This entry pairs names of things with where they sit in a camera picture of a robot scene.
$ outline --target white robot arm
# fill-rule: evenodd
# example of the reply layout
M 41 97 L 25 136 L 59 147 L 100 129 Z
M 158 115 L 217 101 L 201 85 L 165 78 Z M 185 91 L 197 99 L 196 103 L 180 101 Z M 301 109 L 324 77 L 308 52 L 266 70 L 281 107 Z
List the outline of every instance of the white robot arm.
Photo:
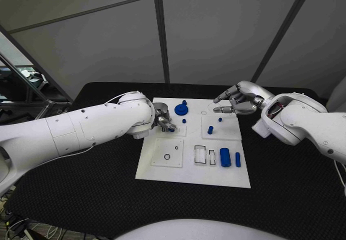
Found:
M 167 105 L 151 103 L 139 92 L 129 92 L 118 104 L 108 101 L 57 116 L 0 126 L 0 196 L 36 166 L 123 134 L 141 139 L 157 125 L 175 128 Z
M 253 131 L 266 138 L 295 146 L 307 138 L 320 153 L 346 164 L 346 113 L 328 113 L 324 106 L 299 93 L 273 96 L 262 87 L 240 81 L 213 100 L 229 98 L 230 106 L 216 107 L 216 113 L 250 114 L 260 109 Z

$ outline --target blue object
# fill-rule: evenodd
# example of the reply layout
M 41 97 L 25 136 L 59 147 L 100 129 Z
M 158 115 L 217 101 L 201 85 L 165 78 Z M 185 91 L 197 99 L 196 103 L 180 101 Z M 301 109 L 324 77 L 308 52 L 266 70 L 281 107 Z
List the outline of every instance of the blue object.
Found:
M 213 133 L 213 129 L 214 129 L 214 127 L 213 127 L 213 126 L 209 126 L 207 134 L 211 134 L 211 133 Z
M 229 157 L 229 149 L 220 148 L 219 149 L 219 156 L 220 156 L 220 166 L 222 167 L 230 167 L 230 157 Z
M 181 104 L 174 106 L 174 113 L 175 115 L 183 116 L 185 115 L 187 112 L 188 112 L 188 108 L 185 106 L 185 101 L 183 100 Z
M 234 153 L 234 166 L 240 167 L 240 154 L 237 152 Z

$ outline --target white board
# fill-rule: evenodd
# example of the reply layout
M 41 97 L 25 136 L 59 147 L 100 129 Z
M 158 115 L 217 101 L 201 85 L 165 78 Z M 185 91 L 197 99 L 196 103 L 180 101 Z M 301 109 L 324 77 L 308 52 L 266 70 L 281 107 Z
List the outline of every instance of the white board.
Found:
M 174 107 L 181 104 L 183 100 L 187 103 L 188 112 L 184 116 L 178 116 L 174 113 Z M 142 142 L 135 179 L 249 189 L 250 182 L 237 118 L 234 114 L 213 113 L 213 108 L 229 106 L 229 101 L 223 100 L 214 104 L 210 99 L 155 97 L 152 102 L 167 104 L 171 122 L 177 125 L 177 130 L 162 132 L 162 128 L 155 127 L 149 131 Z M 209 136 L 201 122 L 206 125 L 213 124 L 213 132 Z M 194 163 L 194 146 L 204 146 L 206 164 Z M 220 148 L 229 149 L 230 167 L 220 165 Z M 168 155 L 178 153 L 174 153 L 174 150 L 181 151 L 181 162 L 171 156 L 164 159 L 167 153 Z M 209 150 L 213 150 L 214 153 L 214 165 L 210 165 Z M 234 164 L 236 152 L 240 155 L 240 167 L 236 167 Z

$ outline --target black tablecloth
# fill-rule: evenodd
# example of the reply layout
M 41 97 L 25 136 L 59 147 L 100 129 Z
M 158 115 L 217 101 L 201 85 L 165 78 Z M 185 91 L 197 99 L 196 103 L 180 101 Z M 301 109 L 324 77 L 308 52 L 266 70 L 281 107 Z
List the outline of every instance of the black tablecloth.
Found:
M 141 91 L 147 98 L 213 99 L 227 86 L 93 82 L 72 109 Z M 273 94 L 315 93 L 266 88 Z M 263 230 L 288 239 L 346 238 L 346 197 L 333 161 L 305 139 L 296 146 L 262 139 L 250 126 L 259 112 L 237 116 L 250 189 L 135 179 L 142 139 L 125 135 L 33 169 L 5 208 L 64 229 L 115 237 L 149 223 L 209 219 Z

